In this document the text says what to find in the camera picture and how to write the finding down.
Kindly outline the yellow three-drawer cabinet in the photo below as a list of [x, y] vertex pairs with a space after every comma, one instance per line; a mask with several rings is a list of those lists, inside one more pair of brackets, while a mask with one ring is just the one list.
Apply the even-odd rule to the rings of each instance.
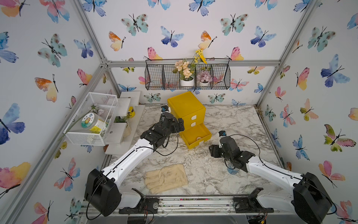
[[193, 93], [188, 91], [167, 101], [174, 117], [184, 120], [185, 130], [180, 132], [180, 136], [189, 150], [211, 139], [212, 134], [204, 125], [206, 108]]

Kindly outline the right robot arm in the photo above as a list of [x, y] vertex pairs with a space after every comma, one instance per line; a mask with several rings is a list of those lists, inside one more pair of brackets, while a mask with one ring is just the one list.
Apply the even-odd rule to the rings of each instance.
[[268, 212], [276, 209], [298, 215], [307, 224], [320, 224], [337, 206], [312, 173], [293, 173], [268, 163], [249, 151], [240, 150], [231, 136], [219, 132], [219, 143], [209, 146], [213, 158], [224, 159], [231, 170], [258, 175], [284, 190], [283, 193], [257, 187], [243, 199], [234, 198], [236, 213]]

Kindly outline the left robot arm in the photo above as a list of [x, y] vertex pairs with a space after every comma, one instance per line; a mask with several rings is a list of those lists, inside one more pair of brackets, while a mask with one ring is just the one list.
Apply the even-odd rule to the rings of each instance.
[[116, 209], [136, 208], [145, 201], [145, 196], [137, 189], [123, 190], [122, 182], [144, 159], [153, 154], [173, 133], [184, 131], [184, 120], [175, 118], [165, 111], [158, 123], [143, 132], [123, 156], [102, 170], [92, 170], [88, 174], [84, 198], [104, 217]]

